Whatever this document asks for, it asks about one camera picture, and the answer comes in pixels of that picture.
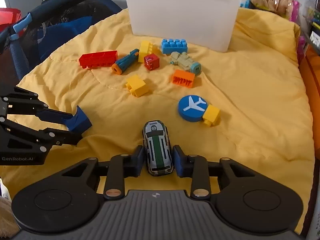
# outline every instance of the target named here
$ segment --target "building block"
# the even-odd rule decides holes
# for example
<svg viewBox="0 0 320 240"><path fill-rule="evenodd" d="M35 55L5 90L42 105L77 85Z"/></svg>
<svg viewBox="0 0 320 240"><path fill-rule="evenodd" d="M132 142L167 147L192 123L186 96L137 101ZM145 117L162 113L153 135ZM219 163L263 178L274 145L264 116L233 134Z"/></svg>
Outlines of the building block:
<svg viewBox="0 0 320 240"><path fill-rule="evenodd" d="M204 112L203 120L206 125L215 126L220 117L220 109L213 105L208 105L207 110Z"/></svg>
<svg viewBox="0 0 320 240"><path fill-rule="evenodd" d="M134 49L130 52L129 55L118 59L111 67L114 73L121 75L128 67L130 67L135 60L138 59L139 56L139 50Z"/></svg>
<svg viewBox="0 0 320 240"><path fill-rule="evenodd" d="M151 43L150 41L142 41L140 46L138 62L143 63L144 57L152 54L152 51L153 51L153 43Z"/></svg>
<svg viewBox="0 0 320 240"><path fill-rule="evenodd" d="M172 83L183 87L192 88L195 77L196 75L194 73L177 69L172 76Z"/></svg>
<svg viewBox="0 0 320 240"><path fill-rule="evenodd" d="M178 103L178 112L184 120L199 122L202 120L202 116L207 107L208 104L203 98L196 95L189 95L180 99Z"/></svg>
<svg viewBox="0 0 320 240"><path fill-rule="evenodd" d="M72 118L62 119L62 121L69 131L80 134L84 133L92 126L89 118L79 106L77 106L77 112Z"/></svg>
<svg viewBox="0 0 320 240"><path fill-rule="evenodd" d="M155 70L160 67L160 59L156 54L150 54L144 57L144 65L148 70Z"/></svg>
<svg viewBox="0 0 320 240"><path fill-rule="evenodd" d="M96 53L83 54L79 58L82 68L92 67L110 67L118 59L118 51L103 51Z"/></svg>
<svg viewBox="0 0 320 240"><path fill-rule="evenodd" d="M188 52L188 43L186 40L162 40L161 51L163 54L171 54L172 52Z"/></svg>
<svg viewBox="0 0 320 240"><path fill-rule="evenodd" d="M186 52L171 53L171 64L178 65L184 71L189 71L196 75L201 73L201 64L199 62L195 62Z"/></svg>
<svg viewBox="0 0 320 240"><path fill-rule="evenodd" d="M127 79L127 84L125 84L130 93L135 97L141 97L149 91L147 84L139 78L137 74Z"/></svg>

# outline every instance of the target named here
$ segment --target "orange ring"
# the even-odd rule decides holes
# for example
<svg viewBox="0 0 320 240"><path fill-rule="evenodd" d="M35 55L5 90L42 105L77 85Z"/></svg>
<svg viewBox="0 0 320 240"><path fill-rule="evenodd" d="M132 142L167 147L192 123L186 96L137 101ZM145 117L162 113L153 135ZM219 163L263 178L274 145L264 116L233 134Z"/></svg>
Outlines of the orange ring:
<svg viewBox="0 0 320 240"><path fill-rule="evenodd" d="M114 63L112 66L111 66L112 70L114 73L118 74L118 75L121 75L122 74L122 69L116 64Z"/></svg>

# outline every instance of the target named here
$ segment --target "red toy block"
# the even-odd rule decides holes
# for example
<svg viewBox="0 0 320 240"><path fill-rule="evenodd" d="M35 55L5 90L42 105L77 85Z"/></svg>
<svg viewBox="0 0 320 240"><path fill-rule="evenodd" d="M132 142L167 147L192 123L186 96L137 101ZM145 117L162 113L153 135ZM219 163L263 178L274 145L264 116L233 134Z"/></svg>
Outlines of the red toy block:
<svg viewBox="0 0 320 240"><path fill-rule="evenodd" d="M118 59L118 51L103 51L96 53L83 54L79 63L82 68L92 67L111 67Z"/></svg>
<svg viewBox="0 0 320 240"><path fill-rule="evenodd" d="M192 88L196 74L177 69L172 76L172 83Z"/></svg>
<svg viewBox="0 0 320 240"><path fill-rule="evenodd" d="M160 67L160 59L156 54L150 54L144 57L144 65L148 70L155 70Z"/></svg>

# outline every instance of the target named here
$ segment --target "white airplane icon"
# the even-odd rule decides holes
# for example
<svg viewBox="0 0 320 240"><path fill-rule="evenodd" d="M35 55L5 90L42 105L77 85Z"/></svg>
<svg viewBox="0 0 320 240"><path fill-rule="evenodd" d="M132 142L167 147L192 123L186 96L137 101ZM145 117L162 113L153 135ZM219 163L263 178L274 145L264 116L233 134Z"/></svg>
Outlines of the white airplane icon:
<svg viewBox="0 0 320 240"><path fill-rule="evenodd" d="M189 109L195 109L195 110L204 112L205 109L199 107L198 106L199 104L205 104L206 105L207 103L204 102L201 97L199 97L198 102L194 102L192 97L189 96L189 106L187 106L185 109L183 109L183 111L188 111Z"/></svg>

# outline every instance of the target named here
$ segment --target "white plastic bin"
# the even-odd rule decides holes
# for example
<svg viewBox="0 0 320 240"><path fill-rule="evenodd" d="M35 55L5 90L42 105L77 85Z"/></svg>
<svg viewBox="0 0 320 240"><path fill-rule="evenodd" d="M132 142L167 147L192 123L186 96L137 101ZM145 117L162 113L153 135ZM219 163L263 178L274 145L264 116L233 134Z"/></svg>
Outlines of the white plastic bin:
<svg viewBox="0 0 320 240"><path fill-rule="evenodd" d="M245 0L127 0L135 35L187 42L225 52Z"/></svg>

